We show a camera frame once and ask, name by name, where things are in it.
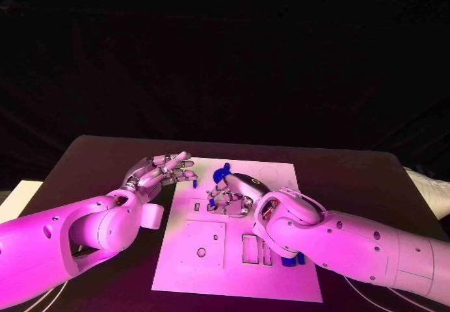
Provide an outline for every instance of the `blue plastic piece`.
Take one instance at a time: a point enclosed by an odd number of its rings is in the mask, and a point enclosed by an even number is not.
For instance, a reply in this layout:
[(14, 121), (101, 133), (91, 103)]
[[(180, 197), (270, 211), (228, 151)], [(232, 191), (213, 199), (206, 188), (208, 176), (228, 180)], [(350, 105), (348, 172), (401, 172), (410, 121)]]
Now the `blue plastic piece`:
[(213, 172), (213, 182), (218, 184), (229, 174), (229, 163), (225, 162), (223, 167)]
[(304, 254), (301, 252), (297, 253), (297, 262), (300, 265), (303, 265), (306, 262), (304, 262)]
[(296, 257), (294, 258), (284, 258), (281, 257), (281, 264), (284, 267), (294, 267), (297, 264), (296, 264)]

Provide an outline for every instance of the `table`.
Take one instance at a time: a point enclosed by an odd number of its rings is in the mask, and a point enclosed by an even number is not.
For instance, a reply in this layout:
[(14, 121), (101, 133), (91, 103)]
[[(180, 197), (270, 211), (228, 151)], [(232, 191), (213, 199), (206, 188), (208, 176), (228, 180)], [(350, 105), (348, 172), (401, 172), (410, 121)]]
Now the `table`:
[[(23, 215), (107, 194), (120, 186), (124, 173), (138, 159), (185, 150), (195, 157), (293, 163), (301, 192), (329, 210), (448, 240), (395, 156), (375, 151), (81, 136)], [(173, 191), (174, 185), (166, 187), (153, 201), (164, 206), (160, 230), (140, 229), (131, 247), (69, 281), (48, 311), (381, 311), (352, 290), (343, 277), (320, 267), (323, 304), (151, 291)], [(386, 308), (421, 311), (385, 288), (355, 284)], [(39, 307), (43, 308), (49, 300), (43, 300)], [(35, 301), (7, 311), (23, 311)]]

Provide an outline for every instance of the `robotic hand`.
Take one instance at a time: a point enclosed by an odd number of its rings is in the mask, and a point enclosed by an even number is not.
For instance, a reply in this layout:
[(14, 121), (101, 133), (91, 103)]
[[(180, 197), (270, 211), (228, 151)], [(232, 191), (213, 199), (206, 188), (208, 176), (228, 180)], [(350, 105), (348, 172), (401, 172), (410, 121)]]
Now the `robotic hand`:
[[(163, 207), (147, 203), (161, 186), (195, 180), (190, 155), (144, 158), (120, 189), (0, 224), (0, 309), (10, 307), (114, 257), (140, 226), (159, 229)], [(72, 255), (71, 242), (84, 250)]]
[[(219, 192), (228, 197), (216, 207)], [(244, 217), (252, 232), (285, 258), (301, 252), (320, 267), (450, 306), (450, 244), (323, 206), (300, 192), (271, 192), (257, 179), (226, 173), (209, 192), (210, 212)]]

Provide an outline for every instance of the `pink-lit surface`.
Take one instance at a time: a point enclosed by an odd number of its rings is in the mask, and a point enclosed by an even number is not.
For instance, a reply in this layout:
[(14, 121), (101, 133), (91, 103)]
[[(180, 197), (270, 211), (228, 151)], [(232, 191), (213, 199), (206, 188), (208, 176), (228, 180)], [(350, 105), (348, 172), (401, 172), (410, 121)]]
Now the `pink-lit surface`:
[[(154, 274), (153, 290), (183, 293), (218, 294), (226, 296), (247, 296), (281, 300), (322, 302), (320, 287), (313, 262), (306, 265), (284, 267), (280, 256), (271, 252), (271, 266), (262, 264), (262, 240), (258, 238), (258, 264), (242, 263), (242, 234), (252, 235), (254, 216), (242, 219), (210, 214), (205, 210), (206, 190), (213, 187), (213, 171), (231, 164), (231, 171), (255, 177), (271, 189), (288, 186), (297, 189), (293, 164), (270, 162), (229, 161), (221, 159), (195, 158), (195, 172), (199, 176), (199, 187), (192, 188), (187, 183), (177, 184), (170, 217), (164, 233), (161, 252), (159, 255), (157, 271)], [(205, 232), (206, 255), (199, 259), (196, 252), (200, 238), (190, 240), (189, 226), (205, 223), (225, 225), (223, 265), (219, 265), (218, 254), (221, 242), (210, 240), (213, 226), (202, 229)]]

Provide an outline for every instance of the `black curtain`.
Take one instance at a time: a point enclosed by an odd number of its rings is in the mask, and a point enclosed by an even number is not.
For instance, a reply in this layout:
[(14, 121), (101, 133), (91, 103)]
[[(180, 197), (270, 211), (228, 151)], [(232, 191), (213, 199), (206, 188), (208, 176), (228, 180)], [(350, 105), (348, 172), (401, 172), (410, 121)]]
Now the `black curtain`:
[(79, 135), (389, 151), (450, 179), (446, 3), (313, 2), (4, 3), (1, 188)]

